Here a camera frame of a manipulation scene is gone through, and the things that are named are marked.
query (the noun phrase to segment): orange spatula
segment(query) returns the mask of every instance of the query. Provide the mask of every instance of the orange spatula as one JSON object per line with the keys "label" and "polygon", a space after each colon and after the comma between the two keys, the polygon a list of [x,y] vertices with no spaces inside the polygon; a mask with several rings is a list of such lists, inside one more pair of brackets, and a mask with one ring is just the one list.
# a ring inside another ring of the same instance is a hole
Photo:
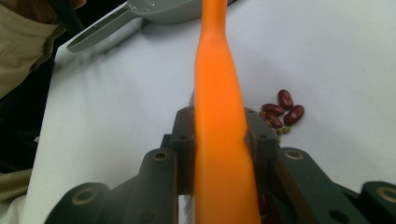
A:
{"label": "orange spatula", "polygon": [[242,96],[225,34],[227,0],[204,0],[195,61],[194,221],[259,224]]}

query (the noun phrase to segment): beige fabric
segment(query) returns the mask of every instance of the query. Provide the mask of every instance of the beige fabric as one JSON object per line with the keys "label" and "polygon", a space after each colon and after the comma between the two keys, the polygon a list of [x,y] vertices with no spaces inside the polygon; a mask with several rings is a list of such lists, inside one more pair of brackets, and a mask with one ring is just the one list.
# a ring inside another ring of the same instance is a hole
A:
{"label": "beige fabric", "polygon": [[26,193],[32,169],[0,175],[0,202]]}
{"label": "beige fabric", "polygon": [[25,19],[0,5],[0,98],[21,84],[52,53],[60,25]]}

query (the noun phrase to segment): pile of beans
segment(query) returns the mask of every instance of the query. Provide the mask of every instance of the pile of beans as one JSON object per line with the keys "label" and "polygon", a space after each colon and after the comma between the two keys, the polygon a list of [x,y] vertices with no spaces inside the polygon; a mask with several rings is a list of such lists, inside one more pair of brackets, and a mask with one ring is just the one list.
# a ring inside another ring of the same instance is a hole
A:
{"label": "pile of beans", "polygon": [[[280,142],[280,135],[289,133],[291,126],[299,121],[304,114],[304,107],[302,105],[294,105],[290,93],[286,90],[281,90],[277,94],[278,105],[265,104],[262,106],[260,116],[265,123],[272,128],[276,134],[277,141]],[[285,113],[283,122],[279,118]]]}

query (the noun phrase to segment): person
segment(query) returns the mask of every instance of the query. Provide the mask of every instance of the person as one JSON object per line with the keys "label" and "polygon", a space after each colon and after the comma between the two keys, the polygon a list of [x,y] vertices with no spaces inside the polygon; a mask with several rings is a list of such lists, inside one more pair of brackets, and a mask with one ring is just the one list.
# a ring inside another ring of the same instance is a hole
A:
{"label": "person", "polygon": [[[86,0],[69,2],[79,8]],[[0,101],[50,57],[54,39],[64,31],[48,0],[0,0]],[[1,173],[0,223],[17,223],[32,169]]]}

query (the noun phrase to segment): white tabletop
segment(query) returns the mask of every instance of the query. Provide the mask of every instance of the white tabletop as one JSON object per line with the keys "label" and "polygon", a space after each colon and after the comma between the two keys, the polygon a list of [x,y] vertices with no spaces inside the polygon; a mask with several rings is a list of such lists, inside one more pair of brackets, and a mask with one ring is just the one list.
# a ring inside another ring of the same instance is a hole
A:
{"label": "white tabletop", "polygon": [[[304,118],[282,147],[308,152],[334,182],[396,184],[396,2],[239,0],[227,35],[246,107],[286,89]],[[135,20],[99,45],[63,45],[22,223],[43,223],[71,188],[116,187],[189,104],[200,20]]]}

